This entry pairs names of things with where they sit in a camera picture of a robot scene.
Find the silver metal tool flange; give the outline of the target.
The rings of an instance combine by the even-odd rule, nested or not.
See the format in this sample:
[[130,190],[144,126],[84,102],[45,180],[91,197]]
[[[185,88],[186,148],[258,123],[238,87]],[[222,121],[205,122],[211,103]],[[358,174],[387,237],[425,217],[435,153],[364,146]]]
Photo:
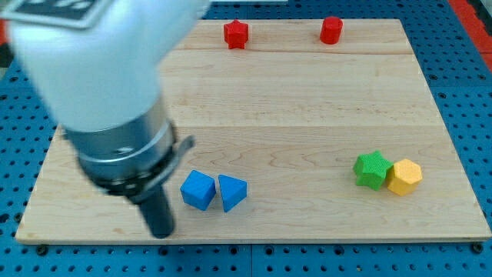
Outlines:
[[194,147],[192,135],[178,141],[162,97],[130,122],[92,132],[67,128],[65,137],[77,153],[81,170],[97,187],[135,204],[153,198],[165,202],[162,185]]

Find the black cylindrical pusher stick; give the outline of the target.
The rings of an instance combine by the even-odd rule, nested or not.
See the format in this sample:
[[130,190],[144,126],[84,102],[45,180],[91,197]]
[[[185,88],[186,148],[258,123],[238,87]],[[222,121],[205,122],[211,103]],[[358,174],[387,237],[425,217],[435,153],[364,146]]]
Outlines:
[[175,229],[174,216],[161,185],[148,192],[138,203],[138,207],[155,238],[164,239],[172,234]]

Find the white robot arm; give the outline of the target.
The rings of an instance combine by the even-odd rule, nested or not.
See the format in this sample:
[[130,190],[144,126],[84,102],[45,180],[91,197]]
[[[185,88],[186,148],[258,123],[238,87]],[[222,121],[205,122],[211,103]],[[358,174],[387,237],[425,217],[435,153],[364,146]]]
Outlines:
[[194,138],[177,140],[157,67],[209,7],[205,0],[15,0],[1,13],[15,56],[81,170],[139,207],[159,239],[175,226],[162,186]]

